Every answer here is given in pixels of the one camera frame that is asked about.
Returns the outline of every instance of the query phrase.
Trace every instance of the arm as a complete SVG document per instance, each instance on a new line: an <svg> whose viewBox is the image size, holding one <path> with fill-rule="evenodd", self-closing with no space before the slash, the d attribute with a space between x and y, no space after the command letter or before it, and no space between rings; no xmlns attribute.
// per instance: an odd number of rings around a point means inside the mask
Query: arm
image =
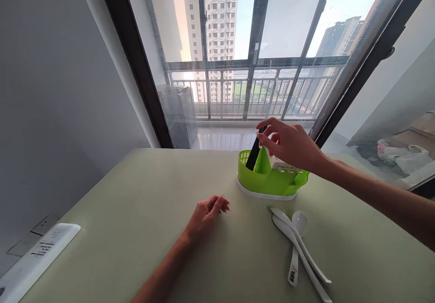
<svg viewBox="0 0 435 303"><path fill-rule="evenodd" d="M326 157L300 125L286 125L269 118L259 123L257 129L266 125L269 127L257 136L271 155L344 188L435 252L435 202Z"/></svg>
<svg viewBox="0 0 435 303"><path fill-rule="evenodd" d="M214 195L197 204L185 231L131 303L163 302L167 298L187 258L210 232L220 211L230 211L229 202L222 196Z"/></svg>

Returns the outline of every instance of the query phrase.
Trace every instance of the green utensil holder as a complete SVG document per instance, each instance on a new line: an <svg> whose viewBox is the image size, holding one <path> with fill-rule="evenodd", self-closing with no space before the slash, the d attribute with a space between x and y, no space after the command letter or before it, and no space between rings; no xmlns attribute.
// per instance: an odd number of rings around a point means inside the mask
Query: green utensil holder
<svg viewBox="0 0 435 303"><path fill-rule="evenodd" d="M281 172L271 166L267 151L261 148L254 170L246 168L250 150L239 152L237 168L237 186L250 196L269 200L291 200L296 197L296 191L308 181L308 171L301 174L294 171Z"/></svg>

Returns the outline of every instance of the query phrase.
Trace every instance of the forearm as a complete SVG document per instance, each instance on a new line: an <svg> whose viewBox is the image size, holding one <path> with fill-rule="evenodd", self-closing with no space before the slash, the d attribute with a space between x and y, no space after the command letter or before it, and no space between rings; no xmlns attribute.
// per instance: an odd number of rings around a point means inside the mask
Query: forearm
<svg viewBox="0 0 435 303"><path fill-rule="evenodd" d="M435 202L330 158L320 163L315 174L368 203L435 252Z"/></svg>
<svg viewBox="0 0 435 303"><path fill-rule="evenodd" d="M164 301L175 283L178 273L189 257L192 246L192 241L185 234L181 235L162 263L137 292L131 303Z"/></svg>

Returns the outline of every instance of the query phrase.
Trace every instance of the right hand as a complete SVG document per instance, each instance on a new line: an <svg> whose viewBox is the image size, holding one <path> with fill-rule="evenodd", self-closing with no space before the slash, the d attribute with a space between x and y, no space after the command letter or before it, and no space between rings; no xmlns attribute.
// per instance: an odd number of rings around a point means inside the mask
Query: right hand
<svg viewBox="0 0 435 303"><path fill-rule="evenodd" d="M258 133L260 143L269 149L270 155L275 155L282 161L300 169L317 174L327 157L308 136L299 124L287 125L276 118L269 118L257 125L257 129L268 128Z"/></svg>

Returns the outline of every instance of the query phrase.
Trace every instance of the power strip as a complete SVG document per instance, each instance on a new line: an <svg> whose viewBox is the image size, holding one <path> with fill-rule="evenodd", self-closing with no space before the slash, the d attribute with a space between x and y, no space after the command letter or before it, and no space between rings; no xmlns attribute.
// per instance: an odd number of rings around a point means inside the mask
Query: power strip
<svg viewBox="0 0 435 303"><path fill-rule="evenodd" d="M63 223L50 229L0 278L0 303L18 303L79 230Z"/></svg>

